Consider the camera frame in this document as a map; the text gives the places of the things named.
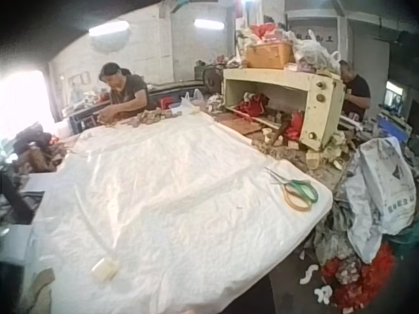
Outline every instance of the man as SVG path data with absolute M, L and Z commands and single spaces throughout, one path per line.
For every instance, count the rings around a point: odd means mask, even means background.
M 340 62 L 340 74 L 346 85 L 342 110 L 348 118 L 361 122 L 371 102 L 368 83 L 354 72 L 348 62 L 343 60 Z
M 144 80 L 138 75 L 124 75 L 116 63 L 106 63 L 99 78 L 111 88 L 112 105 L 99 112 L 99 120 L 110 122 L 115 116 L 128 113 L 135 115 L 144 110 L 149 103 L 149 93 Z

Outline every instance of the scissors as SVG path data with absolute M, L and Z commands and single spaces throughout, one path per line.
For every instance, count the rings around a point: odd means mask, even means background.
M 287 180 L 286 178 L 278 175 L 276 172 L 265 167 L 270 175 L 275 179 L 276 184 L 282 185 L 283 194 L 285 201 L 292 208 L 298 211 L 309 211 L 312 208 L 312 204 L 319 200 L 319 194 L 317 190 L 312 186 L 310 181 L 302 180 Z M 294 196 L 301 200 L 305 206 L 300 206 L 293 202 L 290 196 Z

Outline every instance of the white sheet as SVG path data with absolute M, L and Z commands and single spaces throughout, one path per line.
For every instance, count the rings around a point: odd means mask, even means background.
M 52 313 L 218 313 L 281 262 L 328 212 L 332 193 L 205 114 L 85 131 L 35 217 Z M 310 179 L 292 210 L 265 166 Z M 119 272 L 95 282 L 104 256 Z

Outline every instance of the green scissors handle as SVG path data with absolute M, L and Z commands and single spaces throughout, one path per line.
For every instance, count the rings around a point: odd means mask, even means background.
M 309 201 L 311 204 L 316 203 L 319 200 L 319 194 L 317 193 L 317 190 L 312 186 L 310 181 L 287 180 L 271 169 L 266 169 L 270 172 L 273 178 L 275 178 L 280 184 L 284 185 L 288 192 L 295 191 L 292 194 L 300 195 L 301 198 Z

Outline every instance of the red object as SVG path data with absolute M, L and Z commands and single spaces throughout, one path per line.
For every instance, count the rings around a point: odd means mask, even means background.
M 265 23 L 261 25 L 252 25 L 250 26 L 250 29 L 253 32 L 253 34 L 262 39 L 262 37 L 265 35 L 267 31 L 273 31 L 275 27 L 275 23 Z
M 247 113 L 249 116 L 259 116 L 264 113 L 264 108 L 268 105 L 269 98 L 264 94 L 253 94 L 249 101 L 242 100 L 236 109 Z
M 293 112 L 291 116 L 291 123 L 285 129 L 284 135 L 292 141 L 300 139 L 302 123 L 304 122 L 304 116 L 298 111 Z
M 175 100 L 173 99 L 173 97 L 163 97 L 162 99 L 160 99 L 160 108 L 162 110 L 169 109 L 169 106 L 174 102 Z
M 380 289 L 389 279 L 395 258 L 392 250 L 387 243 L 381 245 L 377 255 L 370 265 L 364 265 L 361 269 L 361 277 L 356 283 L 349 285 L 339 285 L 333 293 L 333 301 L 340 308 L 354 307 L 359 309 L 367 306 L 378 294 Z M 336 259 L 328 261 L 322 268 L 323 274 L 328 278 L 334 272 L 336 273 Z

